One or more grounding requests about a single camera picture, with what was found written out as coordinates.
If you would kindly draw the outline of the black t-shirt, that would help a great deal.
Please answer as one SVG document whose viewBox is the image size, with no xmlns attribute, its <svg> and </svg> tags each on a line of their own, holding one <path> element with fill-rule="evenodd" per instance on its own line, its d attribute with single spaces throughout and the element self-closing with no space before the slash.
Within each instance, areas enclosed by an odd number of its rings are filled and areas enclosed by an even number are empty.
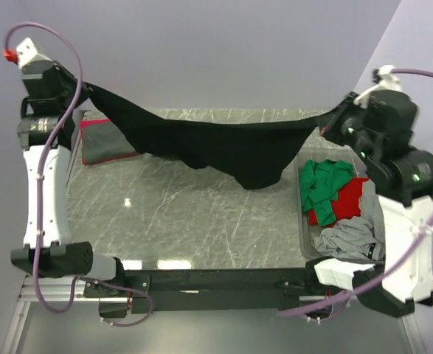
<svg viewBox="0 0 433 354">
<path fill-rule="evenodd" d="M 212 167 L 246 190 L 278 183 L 305 140 L 329 113 L 281 122 L 220 124 L 165 119 L 131 101 L 92 86 L 90 100 L 138 153 L 175 159 L 199 170 Z"/>
</svg>

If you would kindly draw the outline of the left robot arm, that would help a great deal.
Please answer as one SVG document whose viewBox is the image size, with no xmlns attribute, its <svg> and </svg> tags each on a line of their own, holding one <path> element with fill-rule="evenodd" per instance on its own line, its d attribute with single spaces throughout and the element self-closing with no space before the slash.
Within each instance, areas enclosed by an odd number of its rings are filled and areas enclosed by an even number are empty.
<svg viewBox="0 0 433 354">
<path fill-rule="evenodd" d="M 24 245 L 11 251 L 11 263 L 37 278 L 98 279 L 110 296 L 119 296 L 128 286 L 119 261 L 94 252 L 86 241 L 73 242 L 67 215 L 80 121 L 74 109 L 91 91 L 54 60 L 35 60 L 20 72 L 27 89 L 18 138 L 27 169 L 28 216 Z"/>
</svg>

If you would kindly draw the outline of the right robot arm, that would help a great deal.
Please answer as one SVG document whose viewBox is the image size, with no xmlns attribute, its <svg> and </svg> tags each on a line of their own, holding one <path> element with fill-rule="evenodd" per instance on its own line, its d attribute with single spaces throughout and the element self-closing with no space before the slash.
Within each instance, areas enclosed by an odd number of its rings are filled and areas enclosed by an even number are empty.
<svg viewBox="0 0 433 354">
<path fill-rule="evenodd" d="M 433 154 L 412 146 L 418 107 L 402 91 L 349 93 L 318 118 L 321 135 L 363 161 L 384 216 L 383 265 L 323 257 L 307 264 L 312 294 L 329 285 L 371 310 L 400 318 L 433 306 Z"/>
</svg>

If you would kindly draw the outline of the green t-shirt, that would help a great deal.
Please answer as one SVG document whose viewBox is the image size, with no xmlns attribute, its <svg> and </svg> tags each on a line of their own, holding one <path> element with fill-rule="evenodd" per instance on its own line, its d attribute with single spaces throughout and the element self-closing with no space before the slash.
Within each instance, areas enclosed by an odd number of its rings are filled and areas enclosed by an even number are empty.
<svg viewBox="0 0 433 354">
<path fill-rule="evenodd" d="M 327 226 L 336 221 L 331 206 L 338 200 L 338 191 L 354 177 L 352 164 L 325 159 L 308 160 L 299 172 L 300 202 L 303 212 L 314 211 L 317 223 Z"/>
</svg>

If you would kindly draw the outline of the red t-shirt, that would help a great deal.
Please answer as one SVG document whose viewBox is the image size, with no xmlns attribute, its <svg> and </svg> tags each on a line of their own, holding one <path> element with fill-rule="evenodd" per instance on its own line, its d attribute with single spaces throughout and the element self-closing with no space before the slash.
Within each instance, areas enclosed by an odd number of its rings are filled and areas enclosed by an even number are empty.
<svg viewBox="0 0 433 354">
<path fill-rule="evenodd" d="M 351 181 L 338 191 L 336 201 L 330 201 L 333 217 L 327 217 L 319 223 L 316 213 L 307 211 L 308 224 L 311 226 L 332 227 L 337 221 L 360 216 L 359 199 L 362 196 L 363 184 L 368 178 L 352 178 Z"/>
</svg>

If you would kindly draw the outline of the clear plastic bin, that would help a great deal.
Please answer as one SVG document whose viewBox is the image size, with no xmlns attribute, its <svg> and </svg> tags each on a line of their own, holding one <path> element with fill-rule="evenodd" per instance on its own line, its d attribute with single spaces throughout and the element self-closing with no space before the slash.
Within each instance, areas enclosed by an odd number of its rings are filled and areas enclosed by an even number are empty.
<svg viewBox="0 0 433 354">
<path fill-rule="evenodd" d="M 299 191 L 299 172 L 302 166 L 310 159 L 321 162 L 325 159 L 333 161 L 342 160 L 352 164 L 354 169 L 353 178 L 367 178 L 366 168 L 360 158 L 348 150 L 330 150 L 330 149 L 303 149 L 294 160 L 295 183 L 296 183 L 296 201 L 299 207 L 299 243 L 302 255 L 308 260 L 315 260 L 324 255 L 320 254 L 313 246 L 313 239 L 325 228 L 321 226 L 311 226 L 308 224 L 307 212 L 302 211 Z M 370 260 L 353 260 L 353 261 L 370 261 Z M 382 264 L 385 261 L 374 261 Z"/>
</svg>

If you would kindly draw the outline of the black base beam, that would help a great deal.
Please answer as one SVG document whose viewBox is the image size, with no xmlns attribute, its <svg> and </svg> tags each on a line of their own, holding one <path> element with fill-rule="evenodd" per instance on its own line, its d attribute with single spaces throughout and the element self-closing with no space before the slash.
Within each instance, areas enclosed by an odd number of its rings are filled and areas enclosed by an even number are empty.
<svg viewBox="0 0 433 354">
<path fill-rule="evenodd" d="M 304 296 L 340 292 L 306 268 L 127 270 L 121 280 L 150 296 L 155 311 L 285 310 L 300 306 Z"/>
</svg>

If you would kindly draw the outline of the aluminium rail frame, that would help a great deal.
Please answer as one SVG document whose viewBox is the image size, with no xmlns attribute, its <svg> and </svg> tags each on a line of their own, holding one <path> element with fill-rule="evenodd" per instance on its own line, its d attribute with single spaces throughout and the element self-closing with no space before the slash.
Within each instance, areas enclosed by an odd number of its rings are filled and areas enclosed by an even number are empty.
<svg viewBox="0 0 433 354">
<path fill-rule="evenodd" d="M 238 189 L 213 170 L 216 188 L 203 195 L 187 194 L 174 179 L 162 198 L 131 173 L 149 161 L 124 159 L 103 166 L 81 163 L 82 133 L 74 148 L 69 176 L 69 220 L 72 238 L 87 240 L 94 252 L 118 257 L 127 270 L 223 270 L 304 268 L 299 243 L 299 211 L 295 175 L 288 185 L 262 193 Z M 27 276 L 19 299 L 34 302 L 42 294 L 50 305 L 96 302 L 113 320 L 135 319 L 153 307 L 145 292 L 94 283 L 92 278 Z M 248 314 L 277 309 L 160 311 L 163 316 Z"/>
</svg>

